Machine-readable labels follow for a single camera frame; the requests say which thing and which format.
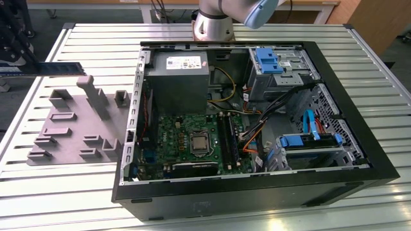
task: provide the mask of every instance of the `yellow wire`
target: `yellow wire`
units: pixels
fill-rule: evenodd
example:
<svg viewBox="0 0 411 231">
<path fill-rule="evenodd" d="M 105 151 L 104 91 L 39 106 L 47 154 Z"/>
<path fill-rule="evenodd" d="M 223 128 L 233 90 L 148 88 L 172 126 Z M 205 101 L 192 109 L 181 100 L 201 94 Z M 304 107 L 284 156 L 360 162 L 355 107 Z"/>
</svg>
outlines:
<svg viewBox="0 0 411 231">
<path fill-rule="evenodd" d="M 244 105 L 243 105 L 243 112 L 251 113 L 251 114 L 252 114 L 252 111 L 248 111 L 248 110 L 244 109 Z"/>
<path fill-rule="evenodd" d="M 219 69 L 225 74 L 225 76 L 229 78 L 229 81 L 232 83 L 232 92 L 231 92 L 231 95 L 227 98 L 220 99 L 220 100 L 208 100 L 208 102 L 217 103 L 217 102 L 224 102 L 225 100 L 229 100 L 233 97 L 233 95 L 236 93 L 236 84 L 233 82 L 232 77 L 228 75 L 228 73 L 223 69 L 220 69 L 219 67 L 215 67 L 215 69 Z"/>
</svg>

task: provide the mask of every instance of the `orange wire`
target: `orange wire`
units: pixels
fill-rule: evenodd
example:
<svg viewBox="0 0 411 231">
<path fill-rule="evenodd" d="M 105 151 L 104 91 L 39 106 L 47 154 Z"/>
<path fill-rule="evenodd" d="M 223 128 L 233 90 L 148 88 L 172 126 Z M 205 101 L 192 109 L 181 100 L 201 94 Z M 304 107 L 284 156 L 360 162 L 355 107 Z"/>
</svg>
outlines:
<svg viewBox="0 0 411 231">
<path fill-rule="evenodd" d="M 247 112 L 247 113 L 252 113 L 252 111 L 248 111 L 248 110 L 245 109 L 247 103 L 248 103 L 248 102 L 244 101 L 244 104 L 243 104 L 243 111 Z"/>
<path fill-rule="evenodd" d="M 324 127 L 323 127 L 323 124 L 321 124 L 320 120 L 319 120 L 319 119 L 315 119 L 315 122 L 316 122 L 316 124 L 317 124 L 317 126 L 319 126 L 320 132 L 321 132 L 321 133 L 325 133 L 325 130 L 324 130 Z"/>
<path fill-rule="evenodd" d="M 255 139 L 255 137 L 257 136 L 259 132 L 263 130 L 264 124 L 261 125 L 261 128 L 255 132 L 255 134 L 252 135 L 249 141 L 245 143 L 244 147 L 243 147 L 243 152 L 252 152 L 252 153 L 257 153 L 256 150 L 252 149 L 247 149 L 251 141 Z"/>
</svg>

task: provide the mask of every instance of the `aluminum slotted table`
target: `aluminum slotted table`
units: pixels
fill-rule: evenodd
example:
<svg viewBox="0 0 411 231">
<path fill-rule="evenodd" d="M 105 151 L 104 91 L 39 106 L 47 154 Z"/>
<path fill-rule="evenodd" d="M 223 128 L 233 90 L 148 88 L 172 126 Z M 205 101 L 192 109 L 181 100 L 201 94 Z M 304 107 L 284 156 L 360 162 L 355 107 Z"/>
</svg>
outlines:
<svg viewBox="0 0 411 231">
<path fill-rule="evenodd" d="M 409 230 L 411 95 L 352 29 L 333 25 L 235 26 L 236 40 L 315 41 L 400 174 L 329 206 L 141 223 L 111 203 L 116 163 L 25 164 L 52 89 L 77 77 L 39 77 L 0 144 L 0 229 Z M 76 24 L 63 29 L 48 61 L 81 62 L 105 94 L 132 91 L 140 41 L 192 40 L 188 24 Z"/>
</svg>

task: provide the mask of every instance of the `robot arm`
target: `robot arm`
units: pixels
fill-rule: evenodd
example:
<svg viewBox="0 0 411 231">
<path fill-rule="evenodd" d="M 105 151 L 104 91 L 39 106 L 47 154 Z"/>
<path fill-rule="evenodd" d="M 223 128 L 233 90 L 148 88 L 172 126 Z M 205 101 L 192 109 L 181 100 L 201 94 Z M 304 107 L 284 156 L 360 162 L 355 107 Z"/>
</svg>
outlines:
<svg viewBox="0 0 411 231">
<path fill-rule="evenodd" d="M 204 41 L 228 41 L 233 36 L 232 19 L 252 29 L 260 28 L 284 1 L 200 0 L 193 26 L 196 38 Z"/>
</svg>

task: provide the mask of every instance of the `metal workbench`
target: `metal workbench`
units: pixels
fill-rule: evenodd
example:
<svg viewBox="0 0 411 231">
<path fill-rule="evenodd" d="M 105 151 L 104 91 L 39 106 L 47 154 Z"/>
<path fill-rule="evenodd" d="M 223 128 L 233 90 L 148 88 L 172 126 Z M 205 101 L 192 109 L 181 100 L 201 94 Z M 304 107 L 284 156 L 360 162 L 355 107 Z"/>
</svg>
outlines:
<svg viewBox="0 0 411 231">
<path fill-rule="evenodd" d="M 316 41 L 400 178 L 329 206 L 141 223 L 111 203 L 115 163 L 29 167 L 52 89 L 76 77 L 39 77 L 0 144 L 0 229 L 31 230 L 396 230 L 411 229 L 411 97 L 355 30 L 332 25 L 235 26 L 236 40 Z M 132 91 L 139 42 L 192 40 L 188 24 L 77 24 L 64 29 L 48 61 L 79 61 L 105 94 Z"/>
</svg>

